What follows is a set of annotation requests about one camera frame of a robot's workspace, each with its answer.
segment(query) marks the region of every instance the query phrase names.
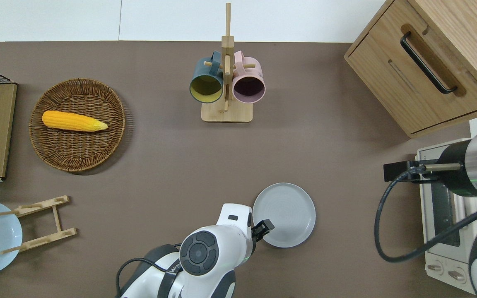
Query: black cable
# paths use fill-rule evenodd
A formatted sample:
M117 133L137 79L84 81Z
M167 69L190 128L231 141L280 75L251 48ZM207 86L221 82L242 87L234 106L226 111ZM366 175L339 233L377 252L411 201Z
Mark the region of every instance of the black cable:
M123 271L123 269L128 265L130 264L131 262L135 262L135 261L140 261L140 262L145 262L146 264L149 264L151 266L154 266L156 269L158 269L159 271L162 271L162 272L167 272L166 269L163 269L161 268L160 266L157 266L155 262L152 262L151 260L149 259L145 259L145 258L134 258L134 259L130 259L128 261L126 261L122 266L121 268L119 268L119 271L117 271L117 276L115 277L115 285L117 286L117 297L120 298L122 293L121 293L121 286L119 285L119 277L121 276L121 271Z
M382 247L380 245L380 239L379 239L379 236L378 236L378 228L379 228L379 225L380 225L380 215L382 213L382 208L384 207L384 203L386 202L386 198L390 194L391 189L399 181L406 178L409 174L417 173L417 172L421 172L421 171L424 171L424 166L417 166L415 168L411 168L411 169L403 172L402 174L400 174L397 178L394 179L394 181L391 181L390 185L388 185L388 188L386 188L386 191L384 191L384 194L382 195L382 198L380 199L380 203L378 204L378 208L377 208L377 211L376 211L376 217L375 217L375 247L376 247L380 257L382 257L384 260L386 260L388 262L397 263L397 262L404 262L404 261L413 259L413 258L421 255L425 251L429 250L434 245L441 242L443 239L452 235L454 232L456 232L459 229L471 224L473 221L475 221L477 219L477 211L476 211L473 214L467 216L462 221L448 227L443 232L439 233L434 238L432 238L431 240L426 242L424 245L418 247L417 249L413 250L410 253L407 253L405 255L398 256L398 257L390 257L390 256L386 255L384 253L384 251L382 250Z

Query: pink mug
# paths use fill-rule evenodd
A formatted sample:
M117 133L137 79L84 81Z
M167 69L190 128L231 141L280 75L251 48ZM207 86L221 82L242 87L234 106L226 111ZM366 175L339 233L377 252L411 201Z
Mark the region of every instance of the pink mug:
M244 68L245 64L255 64L254 68ZM258 102L265 96L266 87L263 70L257 59L244 57L242 51L235 53L235 68L233 70L233 97L244 103Z

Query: oven door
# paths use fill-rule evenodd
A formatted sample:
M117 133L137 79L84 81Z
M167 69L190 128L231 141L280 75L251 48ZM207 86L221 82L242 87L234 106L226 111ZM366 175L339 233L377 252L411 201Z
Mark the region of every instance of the oven door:
M447 142L433 147L419 149L418 160L438 159L449 144L463 140ZM472 208L471 200L449 191L442 183L426 183L420 185L422 204L422 224L424 241L435 237L446 228L465 218ZM469 253L473 242L472 227L466 226L441 241L428 251L439 256L468 263Z

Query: drawer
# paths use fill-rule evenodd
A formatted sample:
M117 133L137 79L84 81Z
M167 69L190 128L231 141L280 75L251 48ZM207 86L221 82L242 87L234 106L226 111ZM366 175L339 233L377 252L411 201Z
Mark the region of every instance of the drawer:
M477 80L407 0L390 2L346 59L409 136L477 117Z
M347 62L407 134L441 122L372 36L366 36Z

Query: table surface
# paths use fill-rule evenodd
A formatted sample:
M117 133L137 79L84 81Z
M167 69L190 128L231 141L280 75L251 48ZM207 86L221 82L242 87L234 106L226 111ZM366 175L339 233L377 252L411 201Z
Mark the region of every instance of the table surface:
M316 207L307 241L259 243L236 270L235 297L471 297L428 277L424 257L389 264L373 243L387 183L382 165L469 137L468 123L409 139L343 60L348 43L235 43L263 67L267 92L248 124L205 123L191 98L195 62L218 42L4 42L0 73L19 83L7 179L9 208L68 195L63 228L78 235L19 253L0 272L0 297L112 297L126 260L216 223L223 203L253 206L279 182ZM89 77L112 87L127 130L103 165L72 174L34 153L28 123L49 87ZM52 213L20 219L24 241L55 232ZM399 255L422 244L418 188L401 184L384 208L382 242ZM121 282L134 267L128 266Z

